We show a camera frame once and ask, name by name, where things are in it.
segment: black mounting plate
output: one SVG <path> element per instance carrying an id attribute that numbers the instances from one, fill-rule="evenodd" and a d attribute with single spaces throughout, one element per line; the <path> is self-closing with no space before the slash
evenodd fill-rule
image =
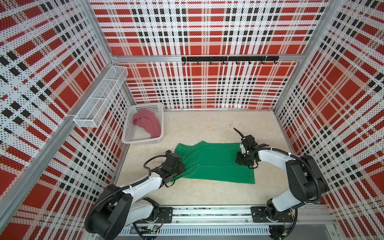
<path id="1" fill-rule="evenodd" d="M 251 215 L 253 222 L 271 222 L 269 221 L 265 215 L 263 215 L 265 207 L 251 207 Z M 293 222 L 292 215 L 288 215 L 288 213 L 283 213 L 282 218 L 278 222 Z"/>
<path id="2" fill-rule="evenodd" d="M 172 222 L 172 213 L 173 213 L 172 207 L 159 207 L 159 213 L 164 216 L 164 223 Z M 161 224 L 162 222 L 163 222 L 163 218 L 159 216 L 154 223 Z M 141 219 L 136 221 L 135 223 L 149 223 L 149 222 L 147 222 L 145 219 Z"/>

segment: basket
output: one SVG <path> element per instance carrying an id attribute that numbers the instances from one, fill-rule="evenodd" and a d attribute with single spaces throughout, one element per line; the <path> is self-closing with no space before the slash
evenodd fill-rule
<path id="1" fill-rule="evenodd" d="M 142 127 L 134 126 L 132 123 L 133 115 L 142 108 L 153 112 L 161 126 L 160 137 L 151 138 L 151 134 L 147 133 Z M 160 142 L 164 134 L 164 105 L 162 103 L 144 103 L 130 106 L 127 111 L 127 117 L 124 123 L 121 141 L 123 143 L 139 145 L 146 143 Z"/>

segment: cable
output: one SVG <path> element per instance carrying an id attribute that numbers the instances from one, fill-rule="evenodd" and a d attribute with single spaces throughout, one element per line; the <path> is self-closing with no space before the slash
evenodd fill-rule
<path id="1" fill-rule="evenodd" d="M 243 139 L 244 138 L 244 135 L 239 131 L 237 130 L 236 128 L 233 128 L 238 134 L 240 134 L 241 138 Z"/>
<path id="2" fill-rule="evenodd" d="M 132 225 L 133 225 L 133 227 L 135 228 L 137 234 L 141 237 L 141 239 L 143 239 L 143 240 L 147 240 L 147 238 L 144 238 L 144 236 L 141 234 L 141 232 L 140 232 L 139 229 L 137 228 L 136 223 L 132 223 Z"/>
<path id="3" fill-rule="evenodd" d="M 257 149 L 257 151 L 260 151 L 260 150 L 277 151 L 277 152 L 283 153 L 283 154 L 288 156 L 288 153 L 286 151 L 283 151 L 283 150 L 277 149 L 277 148 L 262 147 L 262 148 Z M 295 155 L 290 155 L 290 157 L 298 160 L 301 164 L 304 165 L 304 167 L 307 169 L 307 171 L 310 174 L 310 176 L 311 176 L 311 178 L 312 178 L 312 180 L 314 182 L 314 185 L 316 187 L 316 198 L 314 200 L 311 200 L 311 201 L 306 201 L 305 203 L 313 203 L 313 204 L 319 203 L 319 201 L 321 199 L 321 189 L 320 189 L 320 185 L 319 185 L 319 180 L 317 179 L 317 177 L 316 177 L 315 173 L 313 172 L 312 168 L 302 158 L 300 158 L 298 156 L 295 156 Z"/>
<path id="4" fill-rule="evenodd" d="M 165 218 L 164 218 L 164 216 L 162 214 L 159 214 L 159 215 L 163 217 L 163 223 L 159 226 L 158 229 L 156 229 L 156 231 L 158 231 L 164 225 L 164 220 L 165 220 Z"/>
<path id="5" fill-rule="evenodd" d="M 122 192 L 122 191 L 124 191 L 124 190 L 127 190 L 127 189 L 129 189 L 129 188 L 131 188 L 131 187 L 137 186 L 137 185 L 139 185 L 139 184 L 145 182 L 147 179 L 149 179 L 149 177 L 150 177 L 150 175 L 151 175 L 151 173 L 152 173 L 152 170 L 151 170 L 149 167 L 147 167 L 146 165 L 147 165 L 147 163 L 149 163 L 150 161 L 152 161 L 153 159 L 158 158 L 158 157 L 167 157 L 167 156 L 166 156 L 166 155 L 158 155 L 158 156 L 155 156 L 155 157 L 149 159 L 148 161 L 146 161 L 146 162 L 144 163 L 143 167 L 144 167 L 145 169 L 148 170 L 148 175 L 147 175 L 145 178 L 143 178 L 143 179 L 141 179 L 141 180 L 139 180 L 139 181 L 137 181 L 137 182 L 135 182 L 135 183 L 132 183 L 131 185 L 127 185 L 127 186 L 125 186 L 125 187 L 116 189 L 115 191 L 113 191 L 112 193 L 110 193 L 108 196 L 106 196 L 105 198 L 103 198 L 100 202 L 98 202 L 98 203 L 97 203 L 97 204 L 96 204 L 96 205 L 95 205 L 95 206 L 88 212 L 87 217 L 85 218 L 85 222 L 84 222 L 85 230 L 87 230 L 87 232 L 89 232 L 89 233 L 96 233 L 95 231 L 93 231 L 93 229 L 91 229 L 91 228 L 89 227 L 89 220 L 90 220 L 91 216 L 94 214 L 95 209 L 98 208 L 101 204 L 105 204 L 105 202 L 108 202 L 108 201 L 112 200 L 114 197 L 116 197 L 116 195 L 117 195 L 118 193 L 120 193 L 120 192 Z"/>
<path id="6" fill-rule="evenodd" d="M 270 238 L 272 238 L 272 239 L 274 239 L 274 240 L 283 240 L 284 238 L 286 238 L 288 235 L 290 235 L 291 234 L 291 232 L 293 231 L 293 229 L 295 228 L 295 226 L 296 226 L 296 222 L 297 222 L 297 209 L 295 209 L 295 218 L 293 219 L 293 224 L 292 224 L 292 226 L 289 228 L 289 230 L 288 230 L 288 232 L 286 233 L 286 235 L 285 236 L 283 236 L 283 237 L 279 237 L 278 239 L 275 239 L 275 238 L 273 238 L 271 235 L 269 235 L 270 236 Z"/>
<path id="7" fill-rule="evenodd" d="M 175 184 L 175 182 L 176 182 L 176 176 L 174 176 L 173 177 L 174 179 L 173 179 L 173 183 L 170 185 L 170 186 L 167 186 L 167 184 L 164 184 L 166 187 L 171 187 L 171 186 L 173 186 L 174 184 Z"/>
<path id="8" fill-rule="evenodd" d="M 149 163 L 150 161 L 152 161 L 153 159 L 158 158 L 158 157 L 167 157 L 167 156 L 166 156 L 166 155 L 157 155 L 157 156 L 155 156 L 155 157 L 149 159 L 148 161 L 146 161 L 146 162 L 144 163 L 143 167 L 144 167 L 145 169 L 148 170 L 148 176 L 151 175 L 151 173 L 152 173 L 152 169 L 150 169 L 149 167 L 147 167 L 147 163 Z"/>

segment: white wire basket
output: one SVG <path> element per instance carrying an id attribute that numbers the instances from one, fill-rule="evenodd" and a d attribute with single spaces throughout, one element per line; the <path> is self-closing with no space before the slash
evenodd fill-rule
<path id="1" fill-rule="evenodd" d="M 112 66 L 74 121 L 79 127 L 99 127 L 128 75 L 126 67 Z"/>
<path id="2" fill-rule="evenodd" d="M 161 126 L 160 137 L 151 138 L 151 134 L 147 133 L 142 127 L 134 126 L 132 119 L 142 108 L 148 109 L 153 112 L 158 119 Z M 128 108 L 127 117 L 124 123 L 121 141 L 123 143 L 139 145 L 146 143 L 160 142 L 164 134 L 164 105 L 162 103 L 144 103 L 133 105 Z"/>

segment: wire mesh shelf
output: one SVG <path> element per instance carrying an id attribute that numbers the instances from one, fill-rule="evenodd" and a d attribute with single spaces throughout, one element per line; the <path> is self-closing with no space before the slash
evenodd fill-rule
<path id="1" fill-rule="evenodd" d="M 99 127 L 128 75 L 126 67 L 112 66 L 74 121 L 79 127 Z"/>

